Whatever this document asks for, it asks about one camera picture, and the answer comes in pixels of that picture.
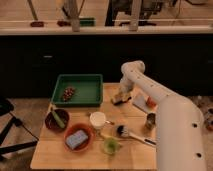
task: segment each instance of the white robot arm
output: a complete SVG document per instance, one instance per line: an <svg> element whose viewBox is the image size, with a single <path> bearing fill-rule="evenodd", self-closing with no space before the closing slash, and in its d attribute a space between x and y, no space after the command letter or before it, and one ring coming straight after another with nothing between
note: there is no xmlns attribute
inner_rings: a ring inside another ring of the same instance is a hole
<svg viewBox="0 0 213 171"><path fill-rule="evenodd" d="M206 171L201 127L203 115L188 98L145 76L142 61L121 67L119 95L127 95L137 84L156 103L158 171Z"/></svg>

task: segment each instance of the white cup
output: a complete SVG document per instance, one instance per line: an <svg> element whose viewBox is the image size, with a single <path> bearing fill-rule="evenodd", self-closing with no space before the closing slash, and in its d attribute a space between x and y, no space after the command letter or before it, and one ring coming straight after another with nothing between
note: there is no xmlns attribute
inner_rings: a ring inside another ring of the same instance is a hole
<svg viewBox="0 0 213 171"><path fill-rule="evenodd" d="M93 112L90 115L90 123L96 130L100 130L106 123L106 115L103 112Z"/></svg>

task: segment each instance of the dark cabinet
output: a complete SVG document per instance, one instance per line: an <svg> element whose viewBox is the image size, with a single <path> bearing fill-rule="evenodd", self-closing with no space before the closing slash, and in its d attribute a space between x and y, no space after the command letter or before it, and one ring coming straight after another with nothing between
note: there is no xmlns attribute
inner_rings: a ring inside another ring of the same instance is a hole
<svg viewBox="0 0 213 171"><path fill-rule="evenodd" d="M213 94L212 35L1 36L0 94L51 97L59 74L103 74L143 60L145 74L183 95Z"/></svg>

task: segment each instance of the box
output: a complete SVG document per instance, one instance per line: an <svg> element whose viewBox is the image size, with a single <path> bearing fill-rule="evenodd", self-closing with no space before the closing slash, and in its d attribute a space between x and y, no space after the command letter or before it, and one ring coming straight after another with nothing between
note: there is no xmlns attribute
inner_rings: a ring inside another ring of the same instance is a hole
<svg viewBox="0 0 213 171"><path fill-rule="evenodd" d="M67 87L75 89L68 101L62 96ZM58 76L51 102L57 107L100 106L103 101L103 77L101 74L61 74Z"/></svg>

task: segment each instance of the blue sponge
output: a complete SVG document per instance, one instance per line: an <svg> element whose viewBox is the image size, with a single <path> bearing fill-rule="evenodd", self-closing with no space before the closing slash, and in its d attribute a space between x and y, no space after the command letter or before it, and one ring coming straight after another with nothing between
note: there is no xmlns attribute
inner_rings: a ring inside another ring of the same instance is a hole
<svg viewBox="0 0 213 171"><path fill-rule="evenodd" d="M67 137L66 144L73 150L88 138L89 137L83 130L78 130L74 134Z"/></svg>

